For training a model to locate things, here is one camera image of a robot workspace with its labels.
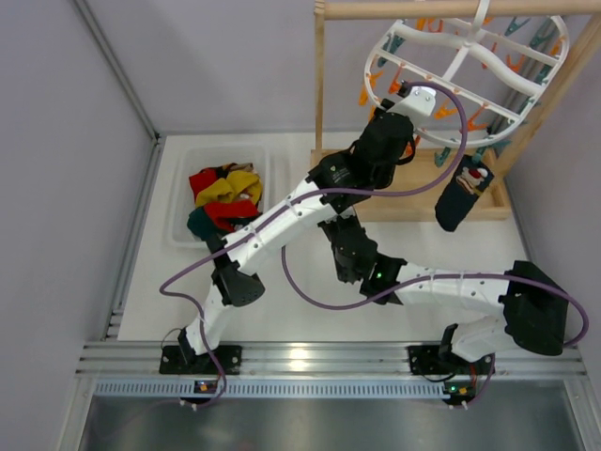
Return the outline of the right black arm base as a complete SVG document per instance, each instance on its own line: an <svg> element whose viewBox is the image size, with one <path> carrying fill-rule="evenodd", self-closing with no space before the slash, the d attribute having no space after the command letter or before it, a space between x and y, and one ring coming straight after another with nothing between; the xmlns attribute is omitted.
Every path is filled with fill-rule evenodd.
<svg viewBox="0 0 601 451"><path fill-rule="evenodd" d="M446 346L413 345L407 348L412 375L429 381L448 381L467 373L467 364L452 354Z"/></svg>

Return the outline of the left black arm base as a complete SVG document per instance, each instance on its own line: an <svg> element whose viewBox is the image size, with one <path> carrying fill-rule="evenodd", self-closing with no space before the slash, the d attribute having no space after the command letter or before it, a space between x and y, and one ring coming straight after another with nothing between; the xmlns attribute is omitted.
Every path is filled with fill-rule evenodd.
<svg viewBox="0 0 601 451"><path fill-rule="evenodd" d="M242 363L242 347L222 345L213 352L225 375L238 375ZM159 366L162 375L218 375L217 364L207 353L196 355L180 346L165 346Z"/></svg>

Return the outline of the red christmas sock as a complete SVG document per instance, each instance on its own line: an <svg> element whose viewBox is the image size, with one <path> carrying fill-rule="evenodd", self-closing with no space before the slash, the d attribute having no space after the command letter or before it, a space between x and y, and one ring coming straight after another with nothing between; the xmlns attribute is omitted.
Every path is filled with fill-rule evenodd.
<svg viewBox="0 0 601 451"><path fill-rule="evenodd" d="M212 223L225 232L233 232L236 226L246 226L260 215L251 200L232 203L212 202L206 204L203 210Z"/></svg>

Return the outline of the navy christmas pattern sock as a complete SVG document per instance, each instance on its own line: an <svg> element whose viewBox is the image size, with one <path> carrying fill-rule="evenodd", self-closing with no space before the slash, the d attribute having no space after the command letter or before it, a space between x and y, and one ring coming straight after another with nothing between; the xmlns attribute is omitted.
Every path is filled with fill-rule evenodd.
<svg viewBox="0 0 601 451"><path fill-rule="evenodd" d="M435 218L440 227L455 232L494 178L486 164L475 162L472 156L464 156L435 206Z"/></svg>

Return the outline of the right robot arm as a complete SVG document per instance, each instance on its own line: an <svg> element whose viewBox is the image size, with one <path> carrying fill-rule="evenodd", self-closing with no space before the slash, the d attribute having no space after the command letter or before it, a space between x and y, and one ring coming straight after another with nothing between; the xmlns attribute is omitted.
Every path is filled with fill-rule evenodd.
<svg viewBox="0 0 601 451"><path fill-rule="evenodd" d="M558 356L564 347L568 301L562 289L534 263L517 260L486 278L428 269L378 251L355 216L322 222L337 277L358 283L377 304L431 305L479 314L447 326L438 355L445 367L475 363L503 350Z"/></svg>

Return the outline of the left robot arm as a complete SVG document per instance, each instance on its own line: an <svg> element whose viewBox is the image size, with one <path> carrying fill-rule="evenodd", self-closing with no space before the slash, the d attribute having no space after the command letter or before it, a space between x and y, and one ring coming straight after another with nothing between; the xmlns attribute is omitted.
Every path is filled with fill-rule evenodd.
<svg viewBox="0 0 601 451"><path fill-rule="evenodd" d="M184 367L209 362L227 311L264 294L260 264L313 226L324 232L331 246L340 281L360 282L366 296L390 286L392 271L404 262L378 251L354 207L374 191L389 187L395 169L409 163L405 150L413 148L415 127L430 114L410 98L383 100L361 136L349 148L323 157L287 199L233 234L209 236L214 270L208 297L196 319L177 337Z"/></svg>

